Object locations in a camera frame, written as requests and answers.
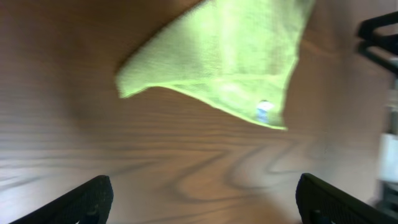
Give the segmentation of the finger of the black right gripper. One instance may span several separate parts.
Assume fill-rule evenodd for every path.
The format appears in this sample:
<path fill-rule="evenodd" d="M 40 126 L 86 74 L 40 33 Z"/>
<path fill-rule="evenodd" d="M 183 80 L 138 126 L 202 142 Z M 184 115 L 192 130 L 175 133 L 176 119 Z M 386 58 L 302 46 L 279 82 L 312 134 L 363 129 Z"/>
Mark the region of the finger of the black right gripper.
<path fill-rule="evenodd" d="M 372 39 L 377 34 L 375 30 L 380 27 L 389 26 L 397 23 L 397 12 L 385 14 L 383 16 L 374 17 L 362 21 L 358 29 L 358 37 L 362 39 Z"/>
<path fill-rule="evenodd" d="M 397 56 L 397 34 L 371 34 L 365 36 L 358 35 L 358 37 L 361 39 L 357 46 L 359 54 L 385 68 L 394 75 L 397 75 L 397 65 L 394 65 L 387 58 L 382 57 L 381 54 L 377 54 L 371 50 L 372 48 L 375 48 Z"/>

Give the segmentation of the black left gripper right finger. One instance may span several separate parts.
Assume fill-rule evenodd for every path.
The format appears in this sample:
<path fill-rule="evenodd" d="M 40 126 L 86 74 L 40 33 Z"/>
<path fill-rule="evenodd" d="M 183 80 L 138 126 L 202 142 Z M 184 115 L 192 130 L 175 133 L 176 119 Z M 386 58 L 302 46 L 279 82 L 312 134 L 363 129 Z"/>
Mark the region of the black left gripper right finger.
<path fill-rule="evenodd" d="M 397 224 L 397 219 L 346 192 L 303 173 L 295 192 L 303 224 Z"/>

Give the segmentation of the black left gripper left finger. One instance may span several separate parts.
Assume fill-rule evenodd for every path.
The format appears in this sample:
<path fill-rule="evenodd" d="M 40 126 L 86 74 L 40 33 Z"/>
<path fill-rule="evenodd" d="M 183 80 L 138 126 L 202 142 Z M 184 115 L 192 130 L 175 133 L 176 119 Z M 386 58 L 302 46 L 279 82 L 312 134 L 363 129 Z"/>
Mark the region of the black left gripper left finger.
<path fill-rule="evenodd" d="M 11 224 L 106 224 L 112 202 L 110 178 L 99 175 Z"/>

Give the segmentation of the green microfiber cloth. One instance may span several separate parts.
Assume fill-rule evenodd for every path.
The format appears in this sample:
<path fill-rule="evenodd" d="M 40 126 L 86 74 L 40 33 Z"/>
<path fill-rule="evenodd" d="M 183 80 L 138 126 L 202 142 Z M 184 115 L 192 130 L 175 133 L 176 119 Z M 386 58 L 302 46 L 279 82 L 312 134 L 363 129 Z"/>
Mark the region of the green microfiber cloth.
<path fill-rule="evenodd" d="M 168 88 L 272 129 L 282 113 L 312 0 L 203 1 L 161 29 L 116 77 L 122 98 Z"/>

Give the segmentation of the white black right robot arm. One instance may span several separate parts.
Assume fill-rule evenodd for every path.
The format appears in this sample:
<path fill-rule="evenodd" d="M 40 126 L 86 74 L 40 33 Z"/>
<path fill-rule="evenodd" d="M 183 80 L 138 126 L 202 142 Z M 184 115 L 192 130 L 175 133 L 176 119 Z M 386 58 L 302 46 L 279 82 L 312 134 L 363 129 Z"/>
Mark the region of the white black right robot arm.
<path fill-rule="evenodd" d="M 386 69 L 394 78 L 386 107 L 389 112 L 387 131 L 381 134 L 379 157 L 380 211 L 397 218 L 397 34 L 382 35 L 378 28 L 397 24 L 397 12 L 362 21 L 357 36 L 357 51 Z"/>

